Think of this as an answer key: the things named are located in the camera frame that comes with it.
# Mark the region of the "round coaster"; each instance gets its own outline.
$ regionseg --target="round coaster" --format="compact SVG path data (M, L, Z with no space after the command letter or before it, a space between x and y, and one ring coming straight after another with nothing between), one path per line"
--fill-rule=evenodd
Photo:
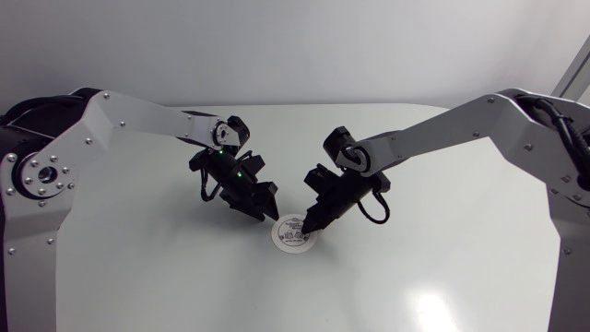
M273 225L270 238L275 246L289 254L301 254L308 251L317 241L317 231L303 234L305 216L292 214L279 218Z

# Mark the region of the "white table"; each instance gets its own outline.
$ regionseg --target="white table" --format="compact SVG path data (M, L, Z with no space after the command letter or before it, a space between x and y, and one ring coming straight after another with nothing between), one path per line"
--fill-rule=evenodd
M303 179L330 132L356 139L443 109L409 104L200 107L239 115L242 150L278 186L281 215L305 214ZM392 218L357 208L290 255L264 222L204 203L188 169L198 151L170 137L118 132L82 173L58 236L61 332L544 331L559 237L545 186L488 139L410 159L385 174ZM382 216L371 196L366 208Z

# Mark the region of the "white wall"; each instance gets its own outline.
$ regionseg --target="white wall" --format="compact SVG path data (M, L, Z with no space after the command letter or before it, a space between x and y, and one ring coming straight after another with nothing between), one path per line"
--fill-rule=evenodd
M587 0L3 0L0 110L80 86L168 105L550 93Z

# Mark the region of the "black cable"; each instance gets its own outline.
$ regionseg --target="black cable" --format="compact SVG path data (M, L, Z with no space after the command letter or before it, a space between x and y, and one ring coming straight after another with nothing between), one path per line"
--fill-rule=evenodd
M369 215L369 213L367 213L367 210L365 210L365 207L362 205L361 202L357 203L357 205L359 206L360 212L362 212L362 214L370 221L379 224L379 225L383 225L385 224L388 220L389 220L389 207L387 206L387 202L385 201L385 198L383 196L381 196L381 193L372 193L373 196L375 196L375 199L377 199L377 202L379 202L379 204L381 204L381 206L383 207L383 209L385 210L385 218L383 220L377 220L373 217L371 217Z
M252 157L252 151L249 150L248 152L242 154L241 157L239 157L236 161L242 161L244 159L246 159L246 157L251 158Z
M207 194L207 181L209 179L209 172L207 172L204 168L201 169L201 198L205 201L208 202L210 200L212 200L213 198L215 198L215 196L218 194L219 188L221 188L221 184L218 184L215 186L215 188L213 189L213 192L211 192L211 195Z
M590 186L590 150L588 150L585 139L573 127L573 119L561 114L550 101L543 98L518 96L516 99L527 102L549 115L551 123L555 125L560 134L563 146L572 158L576 170L580 173L582 179L580 184Z
M0 115L0 125L8 125L9 123L17 120L22 114L26 113L27 111L42 105L55 103L69 107L74 106L83 100L84 98L80 96L64 95L54 97L39 97L27 101L21 101L18 104L11 107L10 110L6 112L6 114Z

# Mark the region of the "robotic arm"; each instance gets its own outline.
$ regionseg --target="robotic arm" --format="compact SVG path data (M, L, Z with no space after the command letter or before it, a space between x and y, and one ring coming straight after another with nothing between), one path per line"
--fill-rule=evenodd
M374 185L379 179L387 182L381 171L410 157L487 136L505 159L547 185L550 216L561 238L549 330L590 330L588 129L587 107L520 89L483 96L408 129L359 142L340 127L324 149L344 174L327 174L321 165L310 171L305 181L319 196L308 209L303 232L327 227L371 190L379 197L389 188Z
M55 239L72 208L82 169L104 153L114 128L175 136L206 148L191 161L202 191L209 174L231 208L277 219L273 183L258 183L264 166L247 152L239 117L179 112L111 91L80 89L67 96L17 104L0 117L0 330L55 331Z

